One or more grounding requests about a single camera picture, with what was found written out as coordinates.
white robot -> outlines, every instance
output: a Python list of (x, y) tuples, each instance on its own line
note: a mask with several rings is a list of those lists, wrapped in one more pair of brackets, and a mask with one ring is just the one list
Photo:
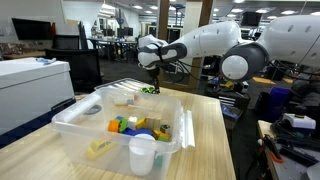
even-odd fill
[(158, 66), (183, 58), (221, 55), (225, 78), (240, 82), (273, 60), (320, 67), (320, 17), (297, 15), (273, 20), (257, 41), (241, 38), (237, 23), (228, 21), (195, 29), (171, 44), (148, 35), (139, 39), (138, 59), (158, 88)]

ceiling light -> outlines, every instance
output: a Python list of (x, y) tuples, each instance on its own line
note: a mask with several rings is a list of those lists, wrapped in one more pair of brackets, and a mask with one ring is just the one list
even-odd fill
[(294, 13), (296, 13), (296, 12), (289, 10), (289, 11), (283, 11), (281, 14), (289, 15), (289, 14), (294, 14)]
[(235, 14), (228, 14), (227, 16), (228, 16), (228, 17), (236, 17), (237, 15), (235, 15)]
[(158, 7), (157, 6), (150, 6), (151, 9), (157, 10)]
[(313, 12), (313, 13), (311, 13), (311, 15), (320, 16), (320, 12)]
[(142, 9), (141, 6), (132, 6), (133, 8), (136, 8), (136, 9)]
[(110, 15), (106, 15), (106, 14), (102, 14), (102, 13), (98, 13), (100, 16), (106, 16), (106, 17), (111, 17)]
[(267, 17), (268, 19), (276, 19), (277, 18), (277, 16), (269, 16), (269, 17)]
[(243, 3), (245, 0), (234, 0), (234, 3)]
[(269, 12), (269, 11), (266, 10), (266, 9), (258, 9), (258, 10), (256, 11), (256, 13), (261, 13), (261, 14), (264, 14), (264, 13), (267, 13), (267, 12)]
[(102, 8), (104, 8), (104, 9), (116, 9), (115, 7), (110, 6), (108, 4), (102, 4)]
[(173, 6), (170, 6), (170, 7), (169, 7), (169, 10), (171, 10), (171, 11), (175, 11), (175, 10), (176, 10), (176, 8), (175, 8), (175, 7), (173, 7)]
[(239, 12), (242, 12), (243, 10), (242, 9), (232, 9), (231, 12), (233, 13), (239, 13)]
[(101, 13), (106, 13), (106, 14), (112, 14), (114, 15), (114, 12), (111, 12), (111, 11), (103, 11), (103, 10), (100, 10)]

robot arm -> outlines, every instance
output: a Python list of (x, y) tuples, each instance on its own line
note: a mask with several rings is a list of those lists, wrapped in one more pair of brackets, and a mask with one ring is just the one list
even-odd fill
[(223, 55), (220, 69), (232, 81), (253, 77), (271, 60), (320, 67), (320, 18), (312, 15), (275, 19), (253, 42), (244, 42), (235, 22), (195, 29), (168, 44), (152, 35), (139, 39), (138, 59), (147, 69), (186, 57)]

ceiling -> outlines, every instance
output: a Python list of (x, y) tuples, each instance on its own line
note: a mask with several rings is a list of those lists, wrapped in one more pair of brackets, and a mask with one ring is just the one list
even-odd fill
[[(115, 6), (117, 8), (127, 8), (134, 12), (137, 12), (139, 15), (149, 15), (157, 16), (158, 10), (153, 10), (151, 6), (157, 6), (158, 0), (105, 0), (107, 4)], [(304, 6), (304, 1), (260, 1), (260, 0), (251, 0), (245, 1), (244, 3), (233, 3), (231, 0), (216, 0), (215, 8), (219, 11), (214, 12), (213, 19), (221, 19), (222, 17), (227, 17), (230, 14), (235, 15), (232, 17), (234, 19), (239, 19), (243, 12), (246, 11), (256, 11), (261, 8), (270, 8), (271, 11), (262, 15), (262, 20), (270, 20), (269, 16), (286, 16), (281, 14), (281, 12), (286, 10), (295, 11), (293, 15), (300, 14), (302, 7)], [(180, 4), (185, 5), (185, 0), (176, 0), (175, 2), (170, 2), (173, 6)], [(133, 6), (141, 6), (142, 9), (136, 9)], [(233, 13), (233, 9), (241, 9), (242, 12)], [(184, 9), (179, 10), (182, 15), (184, 14)], [(320, 1), (308, 0), (301, 14), (310, 14), (312, 12), (320, 11)], [(169, 10), (169, 16), (176, 16), (175, 10)]]

clear plastic bin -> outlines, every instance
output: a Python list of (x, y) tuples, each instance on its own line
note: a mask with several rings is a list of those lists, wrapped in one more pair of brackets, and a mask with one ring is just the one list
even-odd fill
[[(134, 98), (134, 105), (116, 105), (115, 99), (119, 97)], [(149, 113), (160, 114), (160, 123), (170, 126), (170, 142), (107, 131), (110, 120), (117, 116), (139, 119)], [(61, 132), (65, 150), (73, 162), (131, 176), (137, 175), (130, 167), (129, 143), (138, 139), (140, 143), (135, 146), (155, 151), (151, 171), (138, 176), (145, 179), (165, 179), (171, 154), (178, 151), (181, 145), (194, 146), (191, 112), (183, 113), (179, 100), (161, 95), (101, 87), (54, 116), (52, 124)], [(89, 148), (99, 149), (99, 144), (94, 145), (97, 142), (107, 142), (109, 147), (100, 156), (89, 159), (86, 153)]]

